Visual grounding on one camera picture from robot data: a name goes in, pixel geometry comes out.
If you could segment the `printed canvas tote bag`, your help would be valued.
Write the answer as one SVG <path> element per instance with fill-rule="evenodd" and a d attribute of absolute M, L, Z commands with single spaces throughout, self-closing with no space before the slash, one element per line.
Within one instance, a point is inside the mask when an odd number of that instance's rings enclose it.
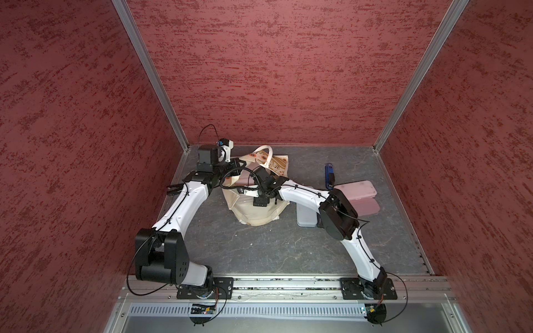
<path fill-rule="evenodd" d="M 277 198 L 272 189 L 278 178 L 287 176 L 288 157 L 274 155 L 272 147 L 263 145 L 239 160 L 244 168 L 222 183 L 228 209 L 238 222 L 254 227 L 279 219 L 289 203 Z"/>

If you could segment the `white pencil case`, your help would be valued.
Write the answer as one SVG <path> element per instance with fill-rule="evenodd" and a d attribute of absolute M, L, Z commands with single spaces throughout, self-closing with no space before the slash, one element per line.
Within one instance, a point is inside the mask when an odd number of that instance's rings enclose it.
<path fill-rule="evenodd" d="M 316 228 L 319 223 L 319 215 L 313 209 L 297 204 L 296 222 L 302 228 Z"/>

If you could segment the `pink pencil case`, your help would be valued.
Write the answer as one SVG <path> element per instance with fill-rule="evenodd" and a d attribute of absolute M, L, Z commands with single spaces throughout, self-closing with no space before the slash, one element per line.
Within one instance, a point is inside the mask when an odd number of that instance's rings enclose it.
<path fill-rule="evenodd" d="M 380 212 L 380 206 L 374 198 L 363 198 L 351 201 L 358 216 L 370 216 Z"/>
<path fill-rule="evenodd" d="M 336 185 L 335 189 L 340 190 L 349 201 L 375 198 L 378 193 L 369 180 Z"/>

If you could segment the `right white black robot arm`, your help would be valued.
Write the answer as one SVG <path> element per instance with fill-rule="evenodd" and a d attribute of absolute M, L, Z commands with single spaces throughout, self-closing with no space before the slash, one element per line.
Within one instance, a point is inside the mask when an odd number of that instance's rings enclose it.
<path fill-rule="evenodd" d="M 321 227 L 342 243 L 352 259 L 364 297 L 375 300 L 382 298 L 387 272 L 371 254 L 360 231 L 362 220 L 342 191 L 316 190 L 281 176 L 270 176 L 262 183 L 259 178 L 255 181 L 251 190 L 261 201 L 276 198 L 316 212 L 320 216 Z"/>

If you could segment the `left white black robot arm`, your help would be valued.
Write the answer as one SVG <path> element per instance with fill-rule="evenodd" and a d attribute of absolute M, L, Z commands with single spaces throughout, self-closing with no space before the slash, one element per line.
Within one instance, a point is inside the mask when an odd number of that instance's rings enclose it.
<path fill-rule="evenodd" d="M 160 282 L 165 287 L 188 288 L 195 297 L 215 297 L 212 269 L 191 261 L 185 235 L 198 209 L 212 190 L 228 176 L 237 176 L 245 166 L 231 157 L 233 142 L 220 139 L 215 145 L 198 148 L 196 169 L 172 185 L 169 193 L 177 199 L 151 228 L 141 229 L 135 236 L 135 254 L 131 267 L 137 280 Z"/>

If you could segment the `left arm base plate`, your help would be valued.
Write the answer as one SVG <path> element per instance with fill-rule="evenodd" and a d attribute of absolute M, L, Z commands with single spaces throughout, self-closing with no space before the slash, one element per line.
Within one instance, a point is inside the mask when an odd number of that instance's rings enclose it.
<path fill-rule="evenodd" d="M 235 279 L 233 277 L 209 277 L 202 286 L 181 284 L 177 288 L 176 298 L 179 300 L 229 300 Z"/>

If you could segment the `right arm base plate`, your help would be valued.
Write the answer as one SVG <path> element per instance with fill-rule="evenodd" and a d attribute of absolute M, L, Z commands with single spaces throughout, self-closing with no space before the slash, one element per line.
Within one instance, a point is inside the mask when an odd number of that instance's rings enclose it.
<path fill-rule="evenodd" d="M 341 294 L 346 301 L 395 301 L 398 299 L 392 279 L 384 280 L 380 287 L 359 278 L 340 278 Z"/>

